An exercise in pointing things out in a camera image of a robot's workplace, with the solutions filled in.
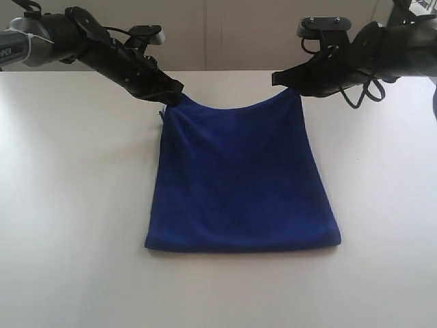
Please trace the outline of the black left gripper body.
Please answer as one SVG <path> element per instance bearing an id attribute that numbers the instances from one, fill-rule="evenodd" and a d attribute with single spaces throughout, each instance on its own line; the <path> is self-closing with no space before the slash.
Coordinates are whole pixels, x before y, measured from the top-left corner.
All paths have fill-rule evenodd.
<path id="1" fill-rule="evenodd" d="M 128 31 L 102 26 L 83 8 L 67 8 L 65 15 L 76 25 L 79 45 L 64 62 L 79 61 L 135 98 L 150 101 L 158 75 L 164 72 L 153 57 L 145 55 L 148 45 L 125 46 Z"/>

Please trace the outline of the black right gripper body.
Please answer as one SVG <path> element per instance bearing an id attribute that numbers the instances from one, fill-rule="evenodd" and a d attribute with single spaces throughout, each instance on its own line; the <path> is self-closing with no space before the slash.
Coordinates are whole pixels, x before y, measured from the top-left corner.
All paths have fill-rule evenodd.
<path id="1" fill-rule="evenodd" d="M 393 83 L 409 75 L 409 34 L 407 24 L 383 27 L 371 22 L 348 45 L 320 48 L 306 62 L 314 65 L 317 87 L 300 90 L 300 94 L 324 98 L 357 85 L 365 87 L 375 80 Z"/>

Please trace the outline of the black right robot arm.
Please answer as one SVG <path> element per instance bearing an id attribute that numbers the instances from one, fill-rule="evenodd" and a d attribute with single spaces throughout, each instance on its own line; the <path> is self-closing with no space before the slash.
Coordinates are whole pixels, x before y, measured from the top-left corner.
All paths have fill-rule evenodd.
<path id="1" fill-rule="evenodd" d="M 383 83 L 402 77 L 436 77 L 436 15 L 416 15 L 409 1 L 395 1 L 399 15 L 387 25 L 371 21 L 350 40 L 349 19 L 308 16 L 297 36 L 307 62 L 272 74 L 273 86 L 301 96 L 326 98 L 340 93 L 358 109 L 364 98 L 385 99 Z"/>

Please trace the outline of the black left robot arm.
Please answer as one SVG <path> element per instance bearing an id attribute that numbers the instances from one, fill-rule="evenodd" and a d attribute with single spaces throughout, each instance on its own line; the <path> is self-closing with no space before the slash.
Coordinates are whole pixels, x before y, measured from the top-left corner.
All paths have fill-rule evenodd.
<path id="1" fill-rule="evenodd" d="M 42 13 L 35 1 L 17 1 L 24 9 L 1 32 L 1 66 L 21 62 L 38 67 L 52 62 L 79 61 L 130 95 L 149 102 L 177 105 L 183 84 L 158 67 L 145 54 L 149 45 L 161 45 L 160 25 L 136 25 L 124 32 L 127 41 L 111 36 L 112 27 L 102 26 L 87 10 L 68 7 L 62 14 Z"/>

